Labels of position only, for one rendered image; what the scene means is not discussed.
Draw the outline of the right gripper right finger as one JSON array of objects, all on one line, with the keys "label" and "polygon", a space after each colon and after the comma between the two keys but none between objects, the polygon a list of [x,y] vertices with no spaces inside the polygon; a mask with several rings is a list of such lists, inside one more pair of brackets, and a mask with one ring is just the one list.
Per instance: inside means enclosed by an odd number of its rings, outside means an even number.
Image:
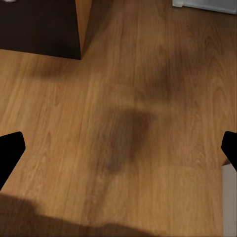
[{"label": "right gripper right finger", "polygon": [[237,133],[226,131],[221,149],[237,171]]}]

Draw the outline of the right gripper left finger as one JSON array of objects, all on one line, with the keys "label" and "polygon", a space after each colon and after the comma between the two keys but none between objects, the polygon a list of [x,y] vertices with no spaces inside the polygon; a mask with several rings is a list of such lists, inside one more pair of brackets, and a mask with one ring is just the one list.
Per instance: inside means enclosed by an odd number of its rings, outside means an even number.
[{"label": "right gripper left finger", "polygon": [[22,132],[0,137],[0,191],[25,151]]}]

